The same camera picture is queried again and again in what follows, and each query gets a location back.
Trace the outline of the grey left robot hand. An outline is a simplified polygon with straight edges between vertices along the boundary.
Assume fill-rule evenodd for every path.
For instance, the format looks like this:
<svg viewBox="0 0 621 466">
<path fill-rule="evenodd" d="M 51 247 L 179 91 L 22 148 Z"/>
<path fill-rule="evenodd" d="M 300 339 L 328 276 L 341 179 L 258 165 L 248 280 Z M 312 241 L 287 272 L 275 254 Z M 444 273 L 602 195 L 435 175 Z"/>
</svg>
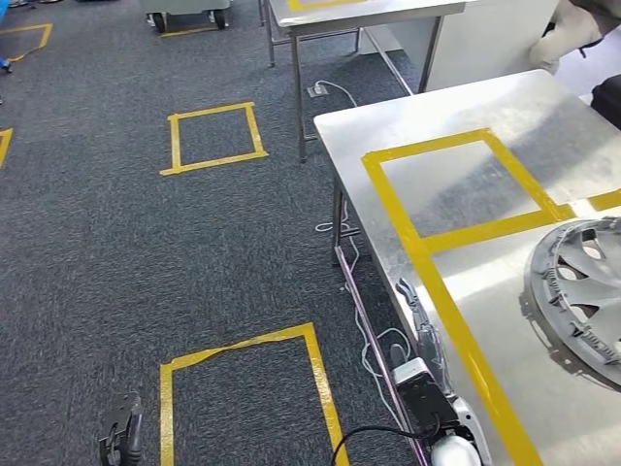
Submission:
<svg viewBox="0 0 621 466">
<path fill-rule="evenodd" d="M 142 460 L 140 438 L 143 409 L 135 391 L 118 395 L 109 430 L 109 465 L 139 465 Z"/>
</svg>

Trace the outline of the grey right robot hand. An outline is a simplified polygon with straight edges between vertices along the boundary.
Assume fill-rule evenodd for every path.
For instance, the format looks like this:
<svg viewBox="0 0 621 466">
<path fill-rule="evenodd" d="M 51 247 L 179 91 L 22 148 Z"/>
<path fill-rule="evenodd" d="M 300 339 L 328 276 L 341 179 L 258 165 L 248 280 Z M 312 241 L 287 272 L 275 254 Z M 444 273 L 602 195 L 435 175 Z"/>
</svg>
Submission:
<svg viewBox="0 0 621 466">
<path fill-rule="evenodd" d="M 430 321 L 417 294 L 407 281 L 400 278 L 395 288 L 403 295 L 412 312 L 417 333 L 417 354 L 422 358 L 441 391 L 447 398 L 455 398 L 448 371 L 444 347 L 437 329 Z"/>
</svg>

